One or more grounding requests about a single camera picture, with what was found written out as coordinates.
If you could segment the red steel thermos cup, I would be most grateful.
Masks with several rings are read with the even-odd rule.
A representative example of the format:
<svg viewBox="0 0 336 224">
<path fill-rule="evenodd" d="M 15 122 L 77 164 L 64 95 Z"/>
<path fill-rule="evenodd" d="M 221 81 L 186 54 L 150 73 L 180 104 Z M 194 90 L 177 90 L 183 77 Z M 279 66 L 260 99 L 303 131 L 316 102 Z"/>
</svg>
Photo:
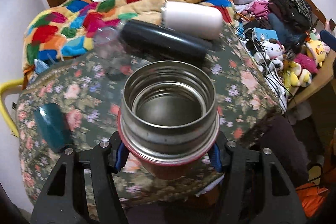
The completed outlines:
<svg viewBox="0 0 336 224">
<path fill-rule="evenodd" d="M 215 86 L 201 69 L 181 61 L 157 61 L 126 80 L 118 134 L 153 176 L 184 176 L 211 149 L 219 129 Z"/>
</svg>

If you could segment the dark teal faceted cup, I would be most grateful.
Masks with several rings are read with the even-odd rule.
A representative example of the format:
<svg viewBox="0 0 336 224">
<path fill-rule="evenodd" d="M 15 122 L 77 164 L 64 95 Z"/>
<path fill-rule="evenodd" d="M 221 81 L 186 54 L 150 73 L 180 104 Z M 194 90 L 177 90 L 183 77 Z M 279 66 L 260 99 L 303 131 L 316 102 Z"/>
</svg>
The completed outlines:
<svg viewBox="0 0 336 224">
<path fill-rule="evenodd" d="M 73 145 L 70 127 L 66 115 L 56 103 L 47 103 L 37 107 L 34 118 L 39 136 L 46 141 L 54 153 L 62 153 Z"/>
</svg>

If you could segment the clear plastic cup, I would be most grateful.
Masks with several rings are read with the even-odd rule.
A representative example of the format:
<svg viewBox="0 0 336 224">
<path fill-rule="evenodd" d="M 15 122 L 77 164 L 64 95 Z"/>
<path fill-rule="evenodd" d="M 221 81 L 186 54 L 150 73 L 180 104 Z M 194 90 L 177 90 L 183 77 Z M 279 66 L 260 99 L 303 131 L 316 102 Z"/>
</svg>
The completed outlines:
<svg viewBox="0 0 336 224">
<path fill-rule="evenodd" d="M 93 36 L 93 47 L 108 79 L 117 81 L 129 75 L 131 57 L 119 38 L 119 30 L 112 26 L 98 28 Z"/>
</svg>

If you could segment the floral green quilt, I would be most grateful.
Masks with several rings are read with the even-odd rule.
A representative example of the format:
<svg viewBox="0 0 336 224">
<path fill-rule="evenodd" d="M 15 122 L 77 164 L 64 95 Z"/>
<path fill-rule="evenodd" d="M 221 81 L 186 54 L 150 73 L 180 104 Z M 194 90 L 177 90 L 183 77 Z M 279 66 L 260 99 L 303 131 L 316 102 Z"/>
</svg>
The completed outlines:
<svg viewBox="0 0 336 224">
<path fill-rule="evenodd" d="M 244 147 L 254 145 L 264 134 L 262 122 L 281 112 L 275 92 L 267 84 L 229 24 L 224 24 L 215 50 L 206 58 L 205 72 L 211 77 L 218 100 L 220 129 L 227 139 Z M 66 115 L 75 146 L 93 148 L 108 140 L 117 129 L 124 80 L 109 80 L 90 51 L 76 59 L 52 65 L 18 99 L 15 122 L 19 131 L 19 158 L 26 194 L 31 202 L 38 196 L 59 155 L 52 152 L 38 134 L 35 110 L 56 103 Z M 124 207 L 185 200 L 218 180 L 207 156 L 185 176 L 161 180 L 152 176 L 130 156 L 126 166 L 114 175 Z"/>
</svg>

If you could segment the yellow foam tube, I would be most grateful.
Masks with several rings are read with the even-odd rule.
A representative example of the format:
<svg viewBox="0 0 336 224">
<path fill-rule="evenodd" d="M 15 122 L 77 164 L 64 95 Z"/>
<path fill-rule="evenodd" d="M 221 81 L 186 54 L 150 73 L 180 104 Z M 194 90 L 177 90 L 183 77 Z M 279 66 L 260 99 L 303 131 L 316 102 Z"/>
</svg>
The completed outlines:
<svg viewBox="0 0 336 224">
<path fill-rule="evenodd" d="M 19 133 L 15 121 L 11 117 L 10 96 L 22 84 L 23 78 L 1 83 L 1 117 L 11 131 L 11 134 L 17 138 L 19 137 Z"/>
</svg>

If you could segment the black white plush toy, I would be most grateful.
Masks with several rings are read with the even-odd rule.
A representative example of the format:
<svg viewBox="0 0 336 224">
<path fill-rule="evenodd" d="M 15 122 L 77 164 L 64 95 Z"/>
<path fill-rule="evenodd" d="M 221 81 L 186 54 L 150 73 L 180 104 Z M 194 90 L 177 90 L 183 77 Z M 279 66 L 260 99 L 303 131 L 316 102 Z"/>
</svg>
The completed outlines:
<svg viewBox="0 0 336 224">
<path fill-rule="evenodd" d="M 283 64 L 283 45 L 276 39 L 266 39 L 261 42 L 261 47 L 266 54 L 266 63 L 270 69 L 276 69 L 276 71 L 282 71 Z"/>
</svg>

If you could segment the yellow plush toy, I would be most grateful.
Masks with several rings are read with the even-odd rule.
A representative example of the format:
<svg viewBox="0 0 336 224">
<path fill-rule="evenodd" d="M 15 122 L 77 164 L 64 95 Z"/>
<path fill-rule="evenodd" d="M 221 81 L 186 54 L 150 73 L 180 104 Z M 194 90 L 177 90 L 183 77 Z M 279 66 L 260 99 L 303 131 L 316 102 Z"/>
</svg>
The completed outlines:
<svg viewBox="0 0 336 224">
<path fill-rule="evenodd" d="M 323 62 L 326 59 L 329 47 L 320 40 L 312 40 L 310 39 L 306 42 L 306 53 L 307 55 L 313 59 L 315 65 L 317 67 L 322 67 Z"/>
</svg>

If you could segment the colourful patchwork blanket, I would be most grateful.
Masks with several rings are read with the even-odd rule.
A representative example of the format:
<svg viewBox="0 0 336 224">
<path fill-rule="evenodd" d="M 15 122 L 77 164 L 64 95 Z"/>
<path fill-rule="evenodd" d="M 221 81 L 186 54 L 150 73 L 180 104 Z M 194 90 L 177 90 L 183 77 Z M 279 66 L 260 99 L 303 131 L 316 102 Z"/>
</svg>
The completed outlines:
<svg viewBox="0 0 336 224">
<path fill-rule="evenodd" d="M 67 0 L 42 11 L 28 25 L 23 38 L 23 73 L 31 74 L 35 60 L 59 61 L 90 51 L 100 27 L 130 19 L 160 24 L 161 7 L 167 1 L 214 6 L 225 21 L 235 14 L 232 0 Z"/>
</svg>

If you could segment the black thermos bottle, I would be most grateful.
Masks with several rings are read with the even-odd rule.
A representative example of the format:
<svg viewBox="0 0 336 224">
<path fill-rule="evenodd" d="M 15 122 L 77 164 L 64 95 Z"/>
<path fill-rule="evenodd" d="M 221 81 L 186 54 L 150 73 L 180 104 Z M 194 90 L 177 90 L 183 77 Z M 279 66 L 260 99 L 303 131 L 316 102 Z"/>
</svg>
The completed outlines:
<svg viewBox="0 0 336 224">
<path fill-rule="evenodd" d="M 120 26 L 120 39 L 129 49 L 161 60 L 177 60 L 201 67 L 211 42 L 140 20 Z"/>
</svg>

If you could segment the white thermos bottle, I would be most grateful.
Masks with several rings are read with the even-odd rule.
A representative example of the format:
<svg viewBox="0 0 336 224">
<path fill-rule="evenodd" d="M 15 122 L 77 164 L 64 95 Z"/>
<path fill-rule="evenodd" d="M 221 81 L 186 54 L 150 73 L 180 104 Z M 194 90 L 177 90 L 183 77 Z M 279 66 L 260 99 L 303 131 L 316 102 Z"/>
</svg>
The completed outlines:
<svg viewBox="0 0 336 224">
<path fill-rule="evenodd" d="M 206 40 L 217 39 L 223 24 L 218 9 L 193 3 L 168 1 L 161 15 L 166 28 Z"/>
</svg>

